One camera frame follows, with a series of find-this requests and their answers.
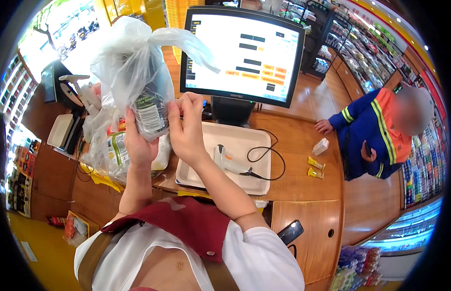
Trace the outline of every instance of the red vest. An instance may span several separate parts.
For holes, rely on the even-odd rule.
[[[199,256],[222,263],[222,244],[230,218],[215,205],[201,203],[191,196],[168,197],[115,220],[101,231],[121,230],[142,222],[178,237]]]

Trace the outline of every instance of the blue jacket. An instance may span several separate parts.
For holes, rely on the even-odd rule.
[[[337,131],[346,180],[368,173],[385,179],[397,171],[411,152],[411,137],[392,126],[391,90],[379,89],[353,101],[329,123]],[[376,151],[376,160],[363,160],[363,141]]]

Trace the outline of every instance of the white shirt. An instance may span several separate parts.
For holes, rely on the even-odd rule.
[[[100,231],[76,249],[75,277],[83,256],[99,234]],[[93,290],[129,290],[142,263],[156,246],[183,250],[201,290],[214,291],[199,255],[176,236],[148,223],[142,227],[136,224],[122,237],[116,235],[112,239],[94,272]],[[305,288],[303,274],[292,253],[266,227],[254,227],[242,233],[240,226],[231,220],[222,246],[222,259],[242,291]]]

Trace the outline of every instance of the hand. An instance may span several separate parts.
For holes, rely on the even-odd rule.
[[[180,99],[170,101],[167,109],[172,148],[182,161],[195,168],[200,162],[210,158],[205,149],[201,127],[203,96],[186,92]],[[181,111],[184,114],[182,124]]]
[[[158,155],[159,138],[147,142],[138,132],[133,110],[127,107],[125,114],[125,147],[130,157],[130,166],[137,168],[149,168]]]
[[[368,156],[368,154],[366,153],[365,143],[366,143],[366,140],[363,142],[363,145],[362,145],[362,158],[363,158],[363,160],[365,160],[367,162],[373,162],[374,160],[376,160],[376,151],[374,150],[374,148],[372,148],[371,156]]]
[[[327,119],[320,119],[316,122],[315,129],[324,135],[331,133],[333,131],[332,125],[329,123]]]

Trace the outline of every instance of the man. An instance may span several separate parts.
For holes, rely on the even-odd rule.
[[[406,87],[395,95],[379,89],[353,101],[315,128],[337,131],[347,181],[368,173],[385,179],[397,171],[411,151],[411,137],[421,134],[434,115],[426,90]]]

